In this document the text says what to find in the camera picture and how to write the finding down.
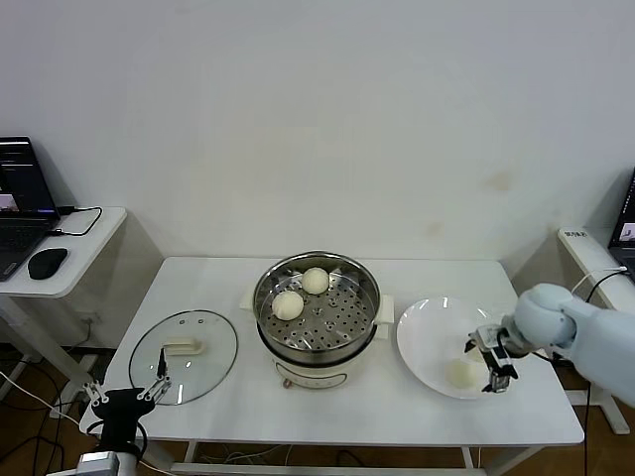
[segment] laptop keyboard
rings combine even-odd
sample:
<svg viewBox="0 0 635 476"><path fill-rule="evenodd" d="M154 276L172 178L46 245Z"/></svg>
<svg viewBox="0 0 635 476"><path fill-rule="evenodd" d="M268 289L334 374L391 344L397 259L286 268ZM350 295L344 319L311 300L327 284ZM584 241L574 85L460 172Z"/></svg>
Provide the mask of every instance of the laptop keyboard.
<svg viewBox="0 0 635 476"><path fill-rule="evenodd" d="M37 226L0 226L0 250L25 251L45 233Z"/></svg>

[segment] glass pot lid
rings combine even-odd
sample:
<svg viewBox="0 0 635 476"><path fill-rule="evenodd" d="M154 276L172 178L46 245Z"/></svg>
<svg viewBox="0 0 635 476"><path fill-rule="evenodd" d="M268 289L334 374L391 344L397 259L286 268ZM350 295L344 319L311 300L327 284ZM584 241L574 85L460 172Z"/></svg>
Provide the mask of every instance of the glass pot lid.
<svg viewBox="0 0 635 476"><path fill-rule="evenodd" d="M213 390L229 373L238 351L231 323L210 310L186 310L162 320L135 347L128 374L134 387L157 377L164 348L172 385L159 405L180 405Z"/></svg>

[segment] wooden floor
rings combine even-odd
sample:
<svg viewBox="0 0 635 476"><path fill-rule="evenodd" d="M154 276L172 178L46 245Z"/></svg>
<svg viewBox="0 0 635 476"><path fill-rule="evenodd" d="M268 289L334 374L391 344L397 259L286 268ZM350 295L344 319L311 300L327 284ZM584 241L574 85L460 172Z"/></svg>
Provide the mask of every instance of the wooden floor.
<svg viewBox="0 0 635 476"><path fill-rule="evenodd" d="M44 363L43 369L51 373L58 384L64 383L64 378L49 364ZM584 382L573 370L559 370L561 380L565 388L584 388ZM20 377L19 383L25 388L51 402L55 396L53 385L43 378L35 369L28 368ZM17 390L12 390L5 402L14 406L36 409L39 403L24 396ZM71 411L73 417L79 418L78 405L74 405ZM635 428L635 411L620 405L626 419L632 428ZM578 417L583 417L583 408L577 408ZM49 439L55 439L57 420L45 418L48 412L25 412L10 409L0 405L0 475L21 476L32 474L32 463L36 448L35 441L28 443L14 453L4 457L14 446L24 439L37 434L38 428L45 421L43 435ZM81 434L72 422L61 422L61 442L65 448L65 460L63 468L74 467L78 456L90 451L95 440L92 437ZM589 417L589 465L588 474L591 476L619 476L635 475L635 434L617 436L611 432L600 409L591 408ZM184 443L165 443L175 457L183 458L186 452ZM258 452L270 448L261 445L221 445L204 444L199 447L197 460L202 461L203 456L224 458L229 452ZM278 448L261 458L253 458L256 464L266 462L268 464L283 464L287 456L288 446ZM482 462L485 464L494 455L496 450L483 449ZM48 444L41 444L36 468L38 476L46 474L46 469L51 458L52 448ZM476 463L476 450L472 450L474 463ZM413 448L359 448L359 447L332 447L332 446L295 446L289 454L290 465L322 465L336 466L365 466L375 467L460 467L462 458L460 450L450 449L413 449ZM60 470L60 454L57 453L51 465L51 471ZM157 475L149 469L139 468L140 475ZM521 463L508 473L510 476L524 475L558 475L578 476L583 474L582 445L544 449L534 457Z"/></svg>

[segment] laptop screen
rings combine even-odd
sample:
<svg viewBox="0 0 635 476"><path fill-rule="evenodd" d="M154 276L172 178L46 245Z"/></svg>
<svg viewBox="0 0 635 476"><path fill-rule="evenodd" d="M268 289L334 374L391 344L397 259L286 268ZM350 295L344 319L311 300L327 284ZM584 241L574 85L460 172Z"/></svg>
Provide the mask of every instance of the laptop screen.
<svg viewBox="0 0 635 476"><path fill-rule="evenodd" d="M0 138L0 217L59 217L28 138Z"/></svg>
<svg viewBox="0 0 635 476"><path fill-rule="evenodd" d="M635 173L628 184L626 198L617 218L609 247L635 248Z"/></svg>

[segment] black mouse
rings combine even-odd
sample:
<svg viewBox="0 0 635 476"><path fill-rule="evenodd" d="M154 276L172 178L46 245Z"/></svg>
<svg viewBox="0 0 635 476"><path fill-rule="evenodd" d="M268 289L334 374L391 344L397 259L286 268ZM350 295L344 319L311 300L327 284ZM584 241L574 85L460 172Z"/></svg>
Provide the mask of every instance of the black mouse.
<svg viewBox="0 0 635 476"><path fill-rule="evenodd" d="M34 280L45 280L56 273L64 258L66 248L50 248L36 253L29 260L29 276Z"/></svg>

